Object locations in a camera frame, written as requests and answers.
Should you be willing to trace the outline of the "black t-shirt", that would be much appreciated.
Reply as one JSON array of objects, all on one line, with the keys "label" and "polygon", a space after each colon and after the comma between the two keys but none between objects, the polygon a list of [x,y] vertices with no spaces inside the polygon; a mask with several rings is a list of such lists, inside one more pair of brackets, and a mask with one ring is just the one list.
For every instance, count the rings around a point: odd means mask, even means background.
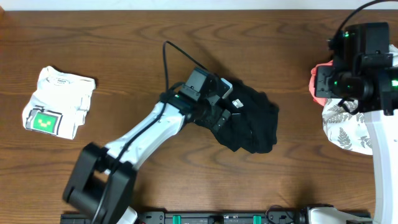
[{"label": "black t-shirt", "polygon": [[279,107],[264,92],[256,91],[242,80],[228,81],[233,85],[233,91],[216,105],[231,114],[241,113],[241,119],[232,120],[230,116],[225,125],[212,134],[221,145],[232,151],[243,148],[252,154],[271,152],[273,145],[277,144]]}]

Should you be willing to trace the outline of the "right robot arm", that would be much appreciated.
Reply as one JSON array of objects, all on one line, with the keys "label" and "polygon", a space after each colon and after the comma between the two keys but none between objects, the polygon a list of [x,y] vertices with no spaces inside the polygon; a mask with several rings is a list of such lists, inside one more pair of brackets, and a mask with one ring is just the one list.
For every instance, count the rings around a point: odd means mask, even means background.
[{"label": "right robot arm", "polygon": [[372,218],[331,205],[307,207],[307,223],[397,223],[397,68],[389,51],[389,25],[340,25],[328,42],[333,63],[316,69],[315,96],[358,106],[373,146],[376,208]]}]

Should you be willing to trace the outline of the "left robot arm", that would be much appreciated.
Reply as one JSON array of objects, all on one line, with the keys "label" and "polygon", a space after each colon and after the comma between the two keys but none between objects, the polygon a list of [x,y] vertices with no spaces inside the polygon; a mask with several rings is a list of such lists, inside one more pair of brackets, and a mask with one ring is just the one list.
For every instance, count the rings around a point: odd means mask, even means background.
[{"label": "left robot arm", "polygon": [[166,140],[195,121],[217,132],[231,112],[220,102],[233,92],[233,84],[203,68],[195,68],[186,82],[168,87],[154,109],[120,138],[100,147],[86,145],[73,168],[63,200],[90,223],[135,223],[131,208],[137,173]]}]

